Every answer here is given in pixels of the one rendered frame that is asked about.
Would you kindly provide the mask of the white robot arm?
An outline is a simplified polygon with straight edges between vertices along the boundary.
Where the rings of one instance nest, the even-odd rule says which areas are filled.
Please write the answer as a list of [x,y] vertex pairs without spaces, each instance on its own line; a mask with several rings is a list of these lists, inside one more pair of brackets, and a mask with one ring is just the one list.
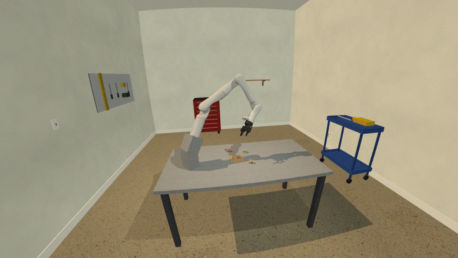
[[254,97],[253,93],[251,92],[250,88],[248,87],[245,77],[242,74],[238,74],[228,84],[221,87],[214,94],[212,94],[209,98],[207,98],[205,101],[199,104],[200,113],[195,118],[195,122],[194,122],[194,125],[192,126],[190,135],[195,136],[195,137],[200,136],[203,125],[205,123],[205,120],[209,115],[210,106],[213,103],[222,100],[224,97],[226,97],[231,92],[231,90],[233,90],[233,88],[237,87],[238,85],[244,91],[245,96],[247,97],[247,100],[249,101],[250,106],[253,110],[250,112],[248,117],[243,117],[242,119],[245,121],[250,121],[254,123],[256,116],[262,109],[262,105],[255,103],[256,98]]

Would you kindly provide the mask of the tan flat mat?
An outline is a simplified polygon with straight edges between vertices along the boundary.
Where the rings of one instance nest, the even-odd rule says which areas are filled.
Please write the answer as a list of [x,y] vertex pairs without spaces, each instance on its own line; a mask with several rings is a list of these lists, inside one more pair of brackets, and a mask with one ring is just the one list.
[[235,155],[235,156],[230,156],[229,158],[230,158],[230,162],[231,162],[231,163],[245,162],[245,160],[244,160],[244,158],[243,158],[242,155],[241,155],[241,159],[238,159],[238,158],[237,158],[237,155]]

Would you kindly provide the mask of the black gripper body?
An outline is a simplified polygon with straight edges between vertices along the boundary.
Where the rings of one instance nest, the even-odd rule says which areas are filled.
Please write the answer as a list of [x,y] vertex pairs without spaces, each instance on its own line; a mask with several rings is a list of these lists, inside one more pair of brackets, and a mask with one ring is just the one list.
[[253,123],[250,121],[245,121],[245,126],[247,126],[247,129],[249,129],[249,126],[252,126]]

